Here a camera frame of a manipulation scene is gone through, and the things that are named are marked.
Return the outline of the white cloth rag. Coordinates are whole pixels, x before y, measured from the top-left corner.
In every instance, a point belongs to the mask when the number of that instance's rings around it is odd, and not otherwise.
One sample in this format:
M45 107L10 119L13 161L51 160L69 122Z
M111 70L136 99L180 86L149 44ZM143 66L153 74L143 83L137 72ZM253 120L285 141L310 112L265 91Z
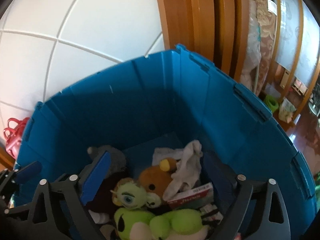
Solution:
M200 178L202 145L198 140L189 142L185 148L155 148L152 166L159 165L164 159L172 158L177 161L176 171L171 175L172 182L163 193L163 200L168 202L179 191L191 190Z

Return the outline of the red white cardboard box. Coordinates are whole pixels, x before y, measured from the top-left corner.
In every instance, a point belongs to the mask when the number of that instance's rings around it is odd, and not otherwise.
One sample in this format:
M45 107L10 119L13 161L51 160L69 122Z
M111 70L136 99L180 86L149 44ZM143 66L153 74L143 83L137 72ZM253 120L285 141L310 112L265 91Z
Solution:
M176 194L167 201L172 210L199 209L214 201L214 188L212 183L207 183L194 189Z

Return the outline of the grey plush toy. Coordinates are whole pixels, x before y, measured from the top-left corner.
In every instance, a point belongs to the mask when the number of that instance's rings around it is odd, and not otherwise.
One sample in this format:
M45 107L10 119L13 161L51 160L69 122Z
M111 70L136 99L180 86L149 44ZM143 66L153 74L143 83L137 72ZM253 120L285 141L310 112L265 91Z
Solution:
M126 168L126 159L125 155L118 149L110 146L110 145L103 145L99 147L91 146L87 149L87 153L93 160L95 157L97 157L101 153L108 152L111 156L111 166L106 173L105 178L108 178L112 174L116 172L124 171Z

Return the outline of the lime green plush toy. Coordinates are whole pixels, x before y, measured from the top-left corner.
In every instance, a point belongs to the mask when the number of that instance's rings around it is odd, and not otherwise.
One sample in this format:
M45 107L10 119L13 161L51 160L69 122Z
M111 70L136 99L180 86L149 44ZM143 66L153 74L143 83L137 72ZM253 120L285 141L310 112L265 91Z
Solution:
M120 239L206 239L209 226L193 209L156 216L146 210L119 208L114 220Z

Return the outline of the green one-eyed monster plush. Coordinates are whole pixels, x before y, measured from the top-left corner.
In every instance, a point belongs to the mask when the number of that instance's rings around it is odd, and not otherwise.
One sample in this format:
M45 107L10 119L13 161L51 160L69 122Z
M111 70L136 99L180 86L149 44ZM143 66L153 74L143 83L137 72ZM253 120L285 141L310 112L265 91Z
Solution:
M114 205L123 206L129 210L140 209L147 201L146 190L132 178L118 181L111 193Z

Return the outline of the blue plastic storage bin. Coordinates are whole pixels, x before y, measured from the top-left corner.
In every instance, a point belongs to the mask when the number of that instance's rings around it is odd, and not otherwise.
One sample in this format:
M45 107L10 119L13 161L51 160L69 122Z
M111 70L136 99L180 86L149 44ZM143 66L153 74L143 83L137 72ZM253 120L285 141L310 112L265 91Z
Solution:
M248 179L275 179L292 239L306 232L317 204L304 156L259 98L180 45L107 68L37 103L16 166L38 161L42 171L21 185L14 203L31 202L43 178L80 172L91 146L119 149L137 176L151 165L155 148L193 140L202 145L202 169L211 180L214 157Z

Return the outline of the brown bear plush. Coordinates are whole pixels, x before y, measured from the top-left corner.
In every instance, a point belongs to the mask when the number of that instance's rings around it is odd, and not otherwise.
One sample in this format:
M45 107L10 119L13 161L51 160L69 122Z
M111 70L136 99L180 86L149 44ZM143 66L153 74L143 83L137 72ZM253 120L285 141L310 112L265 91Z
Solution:
M171 175L176 170L177 161L165 158L158 165L150 166L140 173L138 182L147 192L147 207L154 209L165 203L163 194L172 182Z

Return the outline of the red handbag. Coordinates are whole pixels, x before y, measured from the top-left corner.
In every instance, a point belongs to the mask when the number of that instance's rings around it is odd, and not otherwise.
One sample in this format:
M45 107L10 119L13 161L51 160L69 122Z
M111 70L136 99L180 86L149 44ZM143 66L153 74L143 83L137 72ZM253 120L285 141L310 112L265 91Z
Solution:
M20 146L22 144L22 135L29 119L29 117L26 117L23 120L10 118L7 120L7 127L3 129L5 150L15 160L18 158Z

